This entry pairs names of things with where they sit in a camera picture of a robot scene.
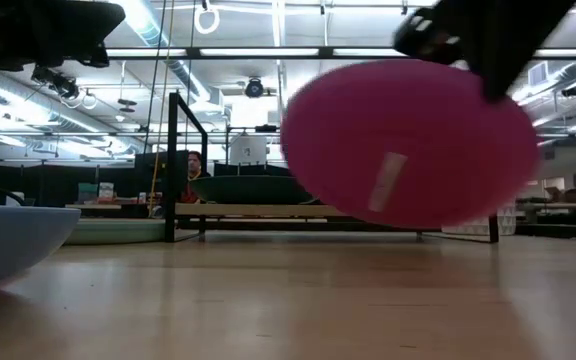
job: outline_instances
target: ceiling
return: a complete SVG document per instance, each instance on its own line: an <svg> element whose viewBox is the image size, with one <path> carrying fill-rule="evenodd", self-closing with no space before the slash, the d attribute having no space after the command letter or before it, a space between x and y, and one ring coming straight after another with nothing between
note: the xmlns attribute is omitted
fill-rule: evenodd
<svg viewBox="0 0 576 360"><path fill-rule="evenodd" d="M139 0L113 0L122 4L130 1ZM427 6L434 2L408 1L409 6ZM174 10L170 10L172 0L165 2L153 0L151 5L158 17L157 21L160 21L162 14L165 15L163 26L165 32L168 32L172 19L169 38L173 46L204 48L277 46L273 33L273 0L213 0L210 3L211 6L222 8L218 10L220 22L209 34L195 31L193 25L193 6L200 9L201 1L177 0L174 1ZM327 43L329 46L388 47L392 42L393 31L406 17L401 15L400 7L393 6L401 4L394 0L325 0L329 9L327 16L321 16L319 13L320 0L286 0L285 3L286 15L283 26L285 36L281 37L280 46L324 46ZM213 20L212 16L203 14L200 18L202 26L209 27ZM106 39L108 48L143 46L144 42L127 22L122 23ZM569 14L565 18L544 47L576 47L576 13ZM289 97L317 75L357 61L361 60L284 60L282 64L285 67L285 83L282 92L285 97ZM273 94L276 93L274 89L280 87L279 68L275 60L189 60L186 61L186 65L203 85L221 89L226 105L244 101L240 96L241 84L245 84L251 77L259 77L265 87L273 89ZM126 61L123 87L120 86L122 63L118 61L113 61L110 67L105 69L87 68L76 62L67 62L58 70L67 76L75 77L77 84L94 94L98 100L93 109L79 106L76 110L118 130L134 131L140 125L147 124L149 118L151 125L155 126L161 119L165 126L168 111L166 101L163 101L166 98L165 94L177 89L186 94L179 78L172 72L166 75L166 69L166 65L161 61L159 63L154 60ZM23 72L6 73L6 75L25 86L36 88L30 80L32 70L32 66L27 66ZM154 94L150 91L153 80L157 85ZM520 77L516 88L523 86L526 81L525 76ZM47 89L41 88L39 92L57 99L56 95ZM122 122L116 119L119 108L122 107L117 103L120 97L137 102L135 112L125 114L126 119ZM274 111L279 109L279 102L276 104ZM250 124L266 121L265 118L253 119L250 120ZM223 130L222 124L217 124L216 127L217 130Z"/></svg>

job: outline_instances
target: pink ball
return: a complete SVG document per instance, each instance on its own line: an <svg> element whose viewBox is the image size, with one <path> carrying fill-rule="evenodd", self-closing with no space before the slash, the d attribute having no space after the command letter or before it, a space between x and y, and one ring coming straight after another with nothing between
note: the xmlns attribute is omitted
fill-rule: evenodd
<svg viewBox="0 0 576 360"><path fill-rule="evenodd" d="M306 190L358 219L421 229L485 217L531 180L539 153L521 108L480 90L470 72L419 60L347 66L291 100L282 151Z"/></svg>

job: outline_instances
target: light blue bowl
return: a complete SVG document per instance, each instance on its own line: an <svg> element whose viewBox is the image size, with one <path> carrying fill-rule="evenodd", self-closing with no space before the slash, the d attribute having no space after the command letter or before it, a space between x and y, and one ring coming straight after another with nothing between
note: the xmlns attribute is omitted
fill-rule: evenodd
<svg viewBox="0 0 576 360"><path fill-rule="evenodd" d="M0 206L0 281L36 265L70 236L78 209Z"/></svg>

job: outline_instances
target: white label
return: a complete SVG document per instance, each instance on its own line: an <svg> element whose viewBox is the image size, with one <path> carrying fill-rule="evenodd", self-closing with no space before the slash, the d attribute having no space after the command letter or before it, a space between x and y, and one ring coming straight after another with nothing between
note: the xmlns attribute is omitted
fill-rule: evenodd
<svg viewBox="0 0 576 360"><path fill-rule="evenodd" d="M377 175L377 182L370 194L368 209L375 212L383 211L406 160L408 158L401 154L386 153Z"/></svg>

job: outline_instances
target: man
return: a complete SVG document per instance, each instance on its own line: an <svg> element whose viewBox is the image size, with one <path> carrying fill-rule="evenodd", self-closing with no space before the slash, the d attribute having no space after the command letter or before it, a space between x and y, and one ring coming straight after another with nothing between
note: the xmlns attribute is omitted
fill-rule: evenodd
<svg viewBox="0 0 576 360"><path fill-rule="evenodd" d="M190 188L190 181L201 178L209 177L210 174L203 171L201 168L201 153L199 151L188 152L188 183L186 188L181 194L181 202L186 204L196 204L199 202L199 197Z"/></svg>

